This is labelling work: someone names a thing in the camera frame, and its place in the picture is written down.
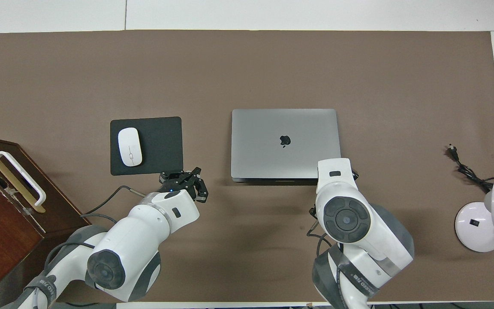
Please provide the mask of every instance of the apple logo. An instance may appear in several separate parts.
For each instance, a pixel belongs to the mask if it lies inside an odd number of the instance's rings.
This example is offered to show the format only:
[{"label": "apple logo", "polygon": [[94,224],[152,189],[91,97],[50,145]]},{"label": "apple logo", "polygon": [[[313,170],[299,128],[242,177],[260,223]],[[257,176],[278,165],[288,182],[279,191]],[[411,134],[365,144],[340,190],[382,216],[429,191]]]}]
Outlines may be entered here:
[{"label": "apple logo", "polygon": [[287,135],[280,137],[280,140],[282,141],[281,145],[283,145],[283,148],[291,143],[291,139]]}]

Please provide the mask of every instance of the laptop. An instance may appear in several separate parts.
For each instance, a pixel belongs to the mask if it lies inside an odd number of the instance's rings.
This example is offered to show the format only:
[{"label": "laptop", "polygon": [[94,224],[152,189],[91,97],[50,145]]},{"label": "laptop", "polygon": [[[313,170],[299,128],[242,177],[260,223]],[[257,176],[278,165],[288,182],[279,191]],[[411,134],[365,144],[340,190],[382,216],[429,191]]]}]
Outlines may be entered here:
[{"label": "laptop", "polygon": [[316,180],[320,160],[340,158],[334,109],[234,109],[232,179]]}]

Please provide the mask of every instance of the plug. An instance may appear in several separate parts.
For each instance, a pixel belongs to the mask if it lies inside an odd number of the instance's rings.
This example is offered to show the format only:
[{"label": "plug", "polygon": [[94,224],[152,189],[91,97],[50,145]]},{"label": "plug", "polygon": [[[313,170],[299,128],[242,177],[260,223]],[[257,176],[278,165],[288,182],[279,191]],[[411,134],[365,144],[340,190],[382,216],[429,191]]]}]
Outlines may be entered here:
[{"label": "plug", "polygon": [[453,146],[452,144],[449,144],[449,147],[447,148],[447,152],[451,155],[453,160],[459,161],[458,159],[458,153],[457,153],[457,147]]}]

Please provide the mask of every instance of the black cable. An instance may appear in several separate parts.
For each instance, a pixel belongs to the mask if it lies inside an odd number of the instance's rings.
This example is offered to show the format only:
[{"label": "black cable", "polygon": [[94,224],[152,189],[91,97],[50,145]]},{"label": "black cable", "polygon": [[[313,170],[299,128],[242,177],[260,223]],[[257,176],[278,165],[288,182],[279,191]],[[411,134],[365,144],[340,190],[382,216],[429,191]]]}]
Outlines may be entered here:
[{"label": "black cable", "polygon": [[53,255],[55,254],[55,252],[57,252],[57,250],[59,250],[60,248],[68,245],[86,246],[91,249],[94,249],[94,245],[85,244],[84,242],[73,242],[73,241],[63,242],[62,244],[57,245],[55,248],[53,248],[53,250],[51,250],[51,252],[49,252],[49,254],[47,255],[47,258],[45,259],[45,266],[43,267],[44,272],[47,271],[47,269],[49,268],[49,262],[53,259]]},{"label": "black cable", "polygon": [[316,229],[317,226],[318,226],[318,221],[316,220],[316,222],[312,225],[312,227],[310,227],[310,230],[308,230],[308,232],[306,233],[306,236],[319,238],[318,245],[316,248],[316,255],[319,256],[319,248],[321,247],[322,241],[325,241],[327,243],[327,245],[329,245],[329,247],[332,247],[333,245],[327,239],[325,239],[325,236],[327,236],[326,233],[324,233],[323,235],[318,235],[316,233],[312,233],[312,231],[314,231],[314,229]]},{"label": "black cable", "polygon": [[459,173],[466,176],[466,178],[468,178],[469,180],[472,180],[473,182],[475,182],[475,184],[480,186],[480,188],[482,188],[482,190],[485,193],[488,193],[489,191],[491,191],[491,189],[493,188],[493,183],[489,182],[489,180],[494,180],[494,177],[481,179],[476,175],[476,173],[471,168],[467,167],[464,164],[461,164],[461,161],[458,158],[457,147],[449,144],[449,148],[447,148],[447,152],[451,156],[451,159],[453,159],[455,162],[457,162],[457,164],[458,164],[457,171],[459,171]]},{"label": "black cable", "polygon": [[457,307],[457,308],[459,308],[459,309],[466,309],[466,308],[464,308],[464,307],[460,307],[460,306],[459,306],[459,305],[457,305],[456,303],[450,303],[450,304],[451,304],[451,305],[453,305],[453,306],[455,306],[455,307]]},{"label": "black cable", "polygon": [[99,303],[86,303],[85,305],[76,305],[74,303],[66,303],[67,305],[70,305],[72,307],[89,307],[92,305],[98,305]]},{"label": "black cable", "polygon": [[80,217],[81,218],[85,218],[85,217],[102,217],[102,218],[106,218],[106,219],[112,221],[114,224],[117,223],[116,219],[113,219],[109,215],[102,215],[102,213],[85,213],[83,215],[80,215]]},{"label": "black cable", "polygon": [[116,194],[119,192],[119,190],[121,190],[122,188],[126,188],[127,190],[129,190],[129,191],[131,191],[132,193],[134,193],[134,194],[136,194],[136,195],[139,195],[139,196],[141,196],[141,197],[145,197],[145,196],[146,196],[145,194],[140,193],[140,192],[138,192],[137,190],[135,190],[135,189],[133,189],[133,188],[130,188],[129,186],[120,186],[120,187],[119,187],[119,188],[117,188],[117,189],[114,191],[114,193],[112,193],[112,194],[111,194],[111,195],[110,195],[110,196],[109,196],[109,197],[108,197],[108,198],[107,198],[104,202],[102,202],[102,204],[100,204],[100,205],[98,205],[98,206],[94,207],[94,209],[91,209],[91,210],[89,210],[89,211],[88,211],[88,212],[86,212],[86,213],[92,213],[92,212],[96,211],[97,209],[99,209],[100,207],[104,206],[104,204],[108,203],[108,201],[109,201],[109,200],[111,200],[111,198],[112,198],[112,197],[114,197],[114,195],[116,195]]},{"label": "black cable", "polygon": [[319,237],[319,240],[317,242],[317,248],[316,248],[316,254],[317,254],[317,256],[319,256],[319,248],[321,248],[321,242],[322,242],[322,240],[325,240],[325,242],[327,242],[327,244],[329,245],[329,247],[331,247],[331,243],[329,241],[327,241],[327,239],[325,239],[325,236],[327,236],[327,233],[323,233],[323,235],[321,235]]}]

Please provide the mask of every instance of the black button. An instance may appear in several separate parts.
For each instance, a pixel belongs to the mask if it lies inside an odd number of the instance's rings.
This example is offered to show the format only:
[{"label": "black button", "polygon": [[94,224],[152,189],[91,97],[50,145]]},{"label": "black button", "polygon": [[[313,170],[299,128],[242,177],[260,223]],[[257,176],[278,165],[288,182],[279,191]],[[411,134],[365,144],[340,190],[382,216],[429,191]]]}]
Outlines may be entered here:
[{"label": "black button", "polygon": [[355,231],[348,234],[349,242],[355,242],[362,239],[367,234],[367,231],[369,231],[369,225],[361,223]]},{"label": "black button", "polygon": [[358,201],[351,200],[348,206],[359,215],[359,219],[367,219],[367,211]]},{"label": "black button", "polygon": [[94,269],[94,273],[96,274],[96,278],[98,280],[102,280],[104,282],[110,282],[114,279],[114,272],[112,272],[110,267],[104,264],[98,264]]},{"label": "black button", "polygon": [[175,217],[177,217],[177,218],[181,217],[180,211],[178,211],[178,209],[176,207],[173,208],[172,211],[173,211],[173,213],[175,213]]},{"label": "black button", "polygon": [[345,207],[344,198],[333,197],[331,201],[327,202],[327,205],[325,205],[325,215],[334,217],[337,211],[343,207]]},{"label": "black button", "polygon": [[173,191],[171,193],[168,193],[163,199],[165,199],[165,198],[171,198],[171,197],[173,197],[175,195],[178,195],[179,193],[180,193],[180,191]]},{"label": "black button", "polygon": [[335,219],[341,230],[351,231],[357,226],[357,215],[350,209],[339,211]]},{"label": "black button", "polygon": [[325,222],[325,228],[327,229],[327,232],[329,233],[329,236],[338,239],[338,240],[343,240],[344,239],[344,233],[341,232],[337,227],[335,226],[335,223],[333,221],[326,221]]}]

